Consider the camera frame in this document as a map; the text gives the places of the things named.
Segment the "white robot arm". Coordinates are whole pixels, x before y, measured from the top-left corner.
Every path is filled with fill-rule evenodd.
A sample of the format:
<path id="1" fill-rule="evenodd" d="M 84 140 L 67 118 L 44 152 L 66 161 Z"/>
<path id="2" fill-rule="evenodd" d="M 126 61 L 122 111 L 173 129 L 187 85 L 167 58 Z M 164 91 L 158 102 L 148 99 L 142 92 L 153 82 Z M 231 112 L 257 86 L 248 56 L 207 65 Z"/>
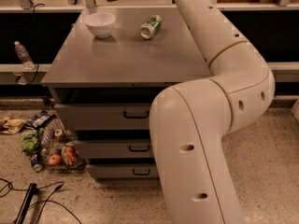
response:
<path id="1" fill-rule="evenodd" d="M 168 214 L 172 224 L 245 224 L 221 140 L 265 112 L 274 76 L 209 0 L 174 1 L 211 75 L 163 90 L 150 108 L 151 145 Z"/>

